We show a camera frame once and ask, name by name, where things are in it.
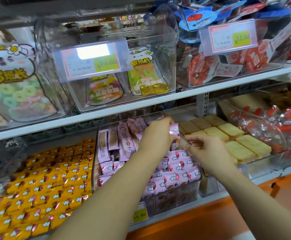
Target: hand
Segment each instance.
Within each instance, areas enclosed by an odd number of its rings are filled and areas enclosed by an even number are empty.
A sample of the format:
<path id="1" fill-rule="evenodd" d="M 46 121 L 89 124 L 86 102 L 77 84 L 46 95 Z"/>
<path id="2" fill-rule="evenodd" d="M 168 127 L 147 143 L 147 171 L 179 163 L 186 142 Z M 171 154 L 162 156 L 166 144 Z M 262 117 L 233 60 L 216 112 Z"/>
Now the hand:
<path id="1" fill-rule="evenodd" d="M 219 181 L 224 177 L 238 171 L 234 162 L 225 148 L 224 142 L 216 136 L 186 135 L 188 141 L 193 141 L 187 146 L 190 154 L 199 161 L 204 170 L 215 176 Z"/>
<path id="2" fill-rule="evenodd" d="M 177 139 L 176 135 L 171 135 L 169 132 L 171 124 L 174 124 L 171 117 L 152 121 L 143 133 L 138 152 L 148 153 L 149 157 L 158 162 L 162 160 L 169 151 L 172 141 Z"/>

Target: yellow price label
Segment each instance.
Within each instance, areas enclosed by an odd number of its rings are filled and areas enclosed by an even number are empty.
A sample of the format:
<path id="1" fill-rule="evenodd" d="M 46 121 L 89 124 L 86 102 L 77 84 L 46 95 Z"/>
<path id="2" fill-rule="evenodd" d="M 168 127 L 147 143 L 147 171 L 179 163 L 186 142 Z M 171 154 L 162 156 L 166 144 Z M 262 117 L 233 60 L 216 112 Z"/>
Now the yellow price label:
<path id="1" fill-rule="evenodd" d="M 116 71 L 120 69 L 116 54 L 101 56 L 93 59 L 96 72 Z"/>
<path id="2" fill-rule="evenodd" d="M 232 34 L 233 47 L 245 46 L 251 44 L 250 31 L 243 30 Z"/>
<path id="3" fill-rule="evenodd" d="M 144 204 L 144 202 L 141 202 L 138 205 L 137 210 L 134 213 L 133 219 L 132 219 L 132 223 L 137 223 L 143 220 L 148 219 L 148 213 L 146 211 L 146 206 Z"/>

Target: person's left hand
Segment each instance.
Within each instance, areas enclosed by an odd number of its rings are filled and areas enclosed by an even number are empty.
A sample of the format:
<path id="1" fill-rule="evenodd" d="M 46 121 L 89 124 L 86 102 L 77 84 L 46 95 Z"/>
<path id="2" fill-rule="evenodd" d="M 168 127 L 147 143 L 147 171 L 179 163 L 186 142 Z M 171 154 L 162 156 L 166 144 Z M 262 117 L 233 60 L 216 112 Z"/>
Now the person's left hand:
<path id="1" fill-rule="evenodd" d="M 152 121 L 144 131 L 138 152 L 146 153 L 156 161 L 162 160 L 169 151 L 172 141 L 177 139 L 176 135 L 171 135 L 169 132 L 169 125 L 171 124 L 174 124 L 171 117 Z"/>

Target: white shelf edge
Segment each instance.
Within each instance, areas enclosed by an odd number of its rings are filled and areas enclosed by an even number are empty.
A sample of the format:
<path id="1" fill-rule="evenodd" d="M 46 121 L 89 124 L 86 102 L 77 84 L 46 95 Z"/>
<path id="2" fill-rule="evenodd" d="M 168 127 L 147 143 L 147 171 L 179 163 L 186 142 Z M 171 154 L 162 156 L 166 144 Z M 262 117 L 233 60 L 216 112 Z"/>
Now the white shelf edge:
<path id="1" fill-rule="evenodd" d="M 34 133 L 38 131 L 43 131 L 47 129 L 57 128 L 60 126 L 65 126 L 69 124 L 74 124 L 82 121 L 92 120 L 95 118 L 101 118 L 105 116 L 109 116 L 116 113 L 122 113 L 133 109 L 143 108 L 150 105 L 160 104 L 180 98 L 190 97 L 206 92 L 212 92 L 216 90 L 220 90 L 223 88 L 229 88 L 233 86 L 238 86 L 245 83 L 250 83 L 254 81 L 264 80 L 264 79 L 273 79 L 274 77 L 281 76 L 283 74 L 290 74 L 291 73 L 291 64 L 285 64 L 284 68 L 276 69 L 264 73 L 259 73 L 251 76 L 241 77 L 233 80 L 227 80 L 221 83 L 215 84 L 207 84 L 205 86 L 201 86 L 195 89 L 167 94 L 160 97 L 145 99 L 141 101 L 136 101 L 132 103 L 122 104 L 111 108 L 105 108 L 97 111 L 91 111 L 87 113 L 83 113 L 80 115 L 72 116 L 72 117 L 64 117 L 55 120 L 40 122 L 37 124 L 26 125 L 22 127 L 7 129 L 4 131 L 0 131 L 0 140 L 13 138 L 17 136 L 26 135 L 29 133 Z"/>
<path id="2" fill-rule="evenodd" d="M 286 176 L 288 174 L 291 174 L 291 167 L 288 167 L 284 170 L 279 170 L 279 171 L 269 173 L 267 175 L 264 175 L 262 177 L 259 177 L 259 178 L 252 180 L 252 182 L 255 183 L 256 185 L 259 185 L 259 184 L 263 184 L 267 181 L 270 181 L 272 179 L 275 179 L 276 177 L 282 177 L 282 176 Z M 174 208 L 172 210 L 163 212 L 161 214 L 158 214 L 158 215 L 155 215 L 155 216 L 149 218 L 148 220 L 144 220 L 140 223 L 136 223 L 136 224 L 132 225 L 129 228 L 129 232 L 137 230 L 137 229 L 145 227 L 145 226 L 149 226 L 153 223 L 162 221 L 164 219 L 178 215 L 182 212 L 191 210 L 191 209 L 199 207 L 201 205 L 208 204 L 210 202 L 222 199 L 222 198 L 227 197 L 227 196 L 229 196 L 228 192 L 217 193 L 217 194 L 213 194 L 213 195 L 210 195 L 210 196 L 204 197 L 204 198 L 201 198 L 200 196 L 198 196 L 197 200 L 194 202 L 191 202 L 191 203 L 186 204 L 184 206 L 180 206 L 180 207 Z"/>

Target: white flower illustration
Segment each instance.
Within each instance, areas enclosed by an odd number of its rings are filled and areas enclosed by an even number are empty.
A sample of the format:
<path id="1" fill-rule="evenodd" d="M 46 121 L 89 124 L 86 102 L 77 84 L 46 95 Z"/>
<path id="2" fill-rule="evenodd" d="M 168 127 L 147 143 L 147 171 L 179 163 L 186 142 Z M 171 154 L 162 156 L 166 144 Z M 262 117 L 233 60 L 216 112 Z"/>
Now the white flower illustration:
<path id="1" fill-rule="evenodd" d="M 27 226 L 27 227 L 25 228 L 26 231 L 30 231 L 31 229 L 32 229 L 32 226 Z"/>
<path id="2" fill-rule="evenodd" d="M 19 216 L 17 217 L 17 220 L 21 220 L 21 219 L 23 219 L 24 216 L 25 216 L 25 214 L 21 214 L 21 215 L 19 215 Z"/>
<path id="3" fill-rule="evenodd" d="M 13 231 L 13 232 L 10 234 L 10 237 L 13 237 L 13 236 L 16 236 L 16 235 L 17 235 L 16 231 Z"/>
<path id="4" fill-rule="evenodd" d="M 11 221 L 11 219 L 7 219 L 7 220 L 4 221 L 4 224 L 9 224 L 10 221 Z"/>

